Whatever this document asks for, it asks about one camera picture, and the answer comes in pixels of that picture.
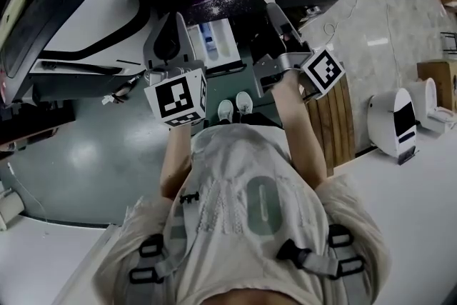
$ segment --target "shoe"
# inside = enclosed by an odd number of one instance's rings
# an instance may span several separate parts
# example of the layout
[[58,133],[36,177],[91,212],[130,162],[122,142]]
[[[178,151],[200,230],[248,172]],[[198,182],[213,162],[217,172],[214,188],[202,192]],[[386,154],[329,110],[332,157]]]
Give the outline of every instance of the shoe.
[[217,115],[219,116],[219,121],[228,119],[231,123],[233,120],[233,104],[228,99],[224,99],[221,103],[219,103]]
[[240,114],[251,114],[254,103],[251,97],[245,91],[240,91],[236,95],[236,108],[240,111]]

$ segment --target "tiled floor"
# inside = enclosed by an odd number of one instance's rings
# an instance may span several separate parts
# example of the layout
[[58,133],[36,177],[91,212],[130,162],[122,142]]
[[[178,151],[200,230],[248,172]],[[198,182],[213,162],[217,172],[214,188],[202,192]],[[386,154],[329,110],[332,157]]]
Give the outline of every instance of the tiled floor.
[[[347,19],[355,4],[356,0],[340,0],[302,30],[303,38],[314,49],[321,48],[330,39],[323,26]],[[415,81],[418,62],[441,58],[441,31],[457,31],[457,21],[440,0],[358,0],[352,17],[339,24],[327,47],[348,74],[357,151],[370,144],[368,99]]]
[[[356,0],[340,0],[302,31],[304,39],[315,49],[323,47],[330,39],[324,24],[346,19],[355,4]],[[440,31],[451,30],[457,31],[457,22],[439,0],[358,0],[352,17],[339,24],[328,47],[348,74],[357,150],[369,146],[368,98],[415,80],[416,63],[441,57]],[[214,114],[218,102],[237,91],[253,91],[253,84],[247,85],[250,73],[247,69],[225,76],[220,83],[210,79],[209,111]],[[49,219],[120,224],[127,205],[142,194],[158,192],[167,128],[154,121],[141,85],[123,105],[102,106],[100,99],[93,99],[79,101],[76,107],[76,122],[15,154],[10,162]],[[274,106],[264,108],[274,113]],[[43,216],[5,162],[0,164],[0,177],[6,187],[18,190],[31,215]]]

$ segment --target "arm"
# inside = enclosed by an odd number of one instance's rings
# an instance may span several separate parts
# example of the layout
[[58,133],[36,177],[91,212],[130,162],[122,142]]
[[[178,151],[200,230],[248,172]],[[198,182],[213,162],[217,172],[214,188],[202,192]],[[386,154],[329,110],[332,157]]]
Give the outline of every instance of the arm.
[[379,228],[351,185],[349,176],[333,177],[322,183],[316,194],[333,223],[345,226],[353,234],[353,247],[365,259],[364,283],[373,303],[388,278],[391,255]]
[[161,194],[174,200],[191,171],[191,124],[170,130],[160,175]]
[[119,272],[123,271],[123,262],[129,261],[128,256],[137,251],[150,235],[164,230],[172,204],[173,201],[164,197],[156,200],[141,197],[133,209],[127,210],[119,238],[92,277],[91,285],[99,300],[97,304],[124,303],[124,299],[118,296],[122,288],[116,286],[118,277],[127,279],[129,275],[126,272],[119,276]]
[[326,160],[298,90],[298,75],[297,71],[286,72],[272,92],[286,132],[293,167],[312,189],[316,189],[327,178]]

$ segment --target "person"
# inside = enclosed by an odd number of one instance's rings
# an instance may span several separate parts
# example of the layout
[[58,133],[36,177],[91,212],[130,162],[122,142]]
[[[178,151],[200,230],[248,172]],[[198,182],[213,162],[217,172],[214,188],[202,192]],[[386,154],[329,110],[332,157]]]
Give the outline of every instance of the person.
[[[192,140],[189,125],[170,131],[161,198],[142,198],[128,211],[94,276],[103,304],[376,300],[388,249],[349,178],[327,177],[298,88],[298,73],[288,71],[272,89],[282,128],[253,114],[241,92],[240,124],[232,123],[232,103],[222,101],[219,124]],[[343,269],[353,262],[339,261],[340,249],[353,250],[361,266]]]

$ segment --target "white appliance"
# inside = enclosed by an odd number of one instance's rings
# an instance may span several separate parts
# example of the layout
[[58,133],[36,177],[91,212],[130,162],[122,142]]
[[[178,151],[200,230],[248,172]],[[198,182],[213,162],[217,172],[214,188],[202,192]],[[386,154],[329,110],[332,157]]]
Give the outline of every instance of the white appliance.
[[145,0],[31,0],[1,49],[6,105],[110,94],[145,70]]
[[416,119],[423,128],[444,134],[456,124],[457,116],[454,112],[438,107],[436,85],[432,78],[412,83],[406,89],[411,95]]
[[12,192],[0,199],[0,231],[8,229],[8,223],[24,210],[21,197]]
[[416,117],[408,91],[400,88],[371,97],[368,135],[384,153],[402,165],[416,153]]

